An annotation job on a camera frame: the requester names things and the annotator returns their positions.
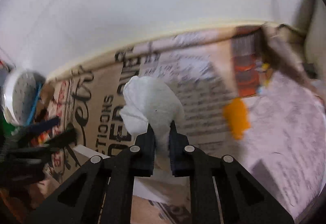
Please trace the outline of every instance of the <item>orange sticky note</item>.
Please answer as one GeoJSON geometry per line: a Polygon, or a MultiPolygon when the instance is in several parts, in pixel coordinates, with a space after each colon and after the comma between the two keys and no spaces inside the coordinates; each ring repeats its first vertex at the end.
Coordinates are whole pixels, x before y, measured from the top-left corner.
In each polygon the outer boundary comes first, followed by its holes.
{"type": "Polygon", "coordinates": [[[235,98],[226,105],[223,109],[223,115],[229,124],[234,139],[242,139],[243,132],[250,128],[250,122],[248,121],[247,108],[241,98],[235,98]]]}

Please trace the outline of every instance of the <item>green object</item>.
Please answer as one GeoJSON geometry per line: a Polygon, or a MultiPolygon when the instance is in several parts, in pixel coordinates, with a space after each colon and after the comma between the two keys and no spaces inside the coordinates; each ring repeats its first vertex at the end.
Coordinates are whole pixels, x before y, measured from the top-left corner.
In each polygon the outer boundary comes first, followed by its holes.
{"type": "Polygon", "coordinates": [[[10,137],[11,133],[17,129],[16,126],[13,126],[12,124],[8,124],[6,122],[2,111],[1,111],[1,114],[0,114],[0,128],[1,128],[0,133],[3,136],[5,136],[6,138],[10,137]]]}

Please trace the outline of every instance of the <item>newspaper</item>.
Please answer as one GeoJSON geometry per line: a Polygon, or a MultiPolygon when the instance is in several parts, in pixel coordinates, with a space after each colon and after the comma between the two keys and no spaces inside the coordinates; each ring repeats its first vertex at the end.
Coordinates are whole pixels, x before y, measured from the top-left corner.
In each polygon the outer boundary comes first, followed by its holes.
{"type": "MultiPolygon", "coordinates": [[[[233,155],[251,173],[257,172],[258,163],[263,164],[279,190],[273,195],[296,218],[320,191],[325,167],[323,113],[315,106],[313,94],[298,84],[309,88],[306,76],[297,64],[286,60],[282,60],[283,73],[273,77],[268,96],[255,94],[256,60],[264,51],[282,58],[263,42],[262,33],[259,27],[247,26],[185,33],[78,65],[58,75],[54,83],[48,117],[58,115],[61,124],[53,136],[71,123],[80,132],[75,144],[116,156],[135,141],[119,114],[125,104],[124,85],[132,76],[160,78],[184,106],[186,121],[177,127],[178,132],[210,155],[233,155]],[[244,74],[242,68],[250,70],[244,74]],[[287,71],[296,81],[286,77],[287,71]],[[244,99],[252,128],[243,140],[235,141],[222,108],[240,91],[253,95],[244,99]],[[316,148],[319,151],[312,158],[316,148]]],[[[53,156],[47,170],[62,182],[79,166],[78,159],[64,150],[53,156]]],[[[266,187],[267,181],[256,175],[266,187]]]]}

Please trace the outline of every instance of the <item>white cloth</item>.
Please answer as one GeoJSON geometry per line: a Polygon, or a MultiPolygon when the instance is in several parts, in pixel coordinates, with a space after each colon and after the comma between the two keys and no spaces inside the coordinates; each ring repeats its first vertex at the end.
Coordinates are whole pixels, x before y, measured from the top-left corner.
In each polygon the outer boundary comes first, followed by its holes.
{"type": "Polygon", "coordinates": [[[170,124],[184,119],[184,110],[173,91],[161,80],[134,76],[123,89],[126,105],[120,110],[127,131],[136,137],[146,133],[150,123],[155,133],[155,161],[163,170],[170,169],[170,124]]]}

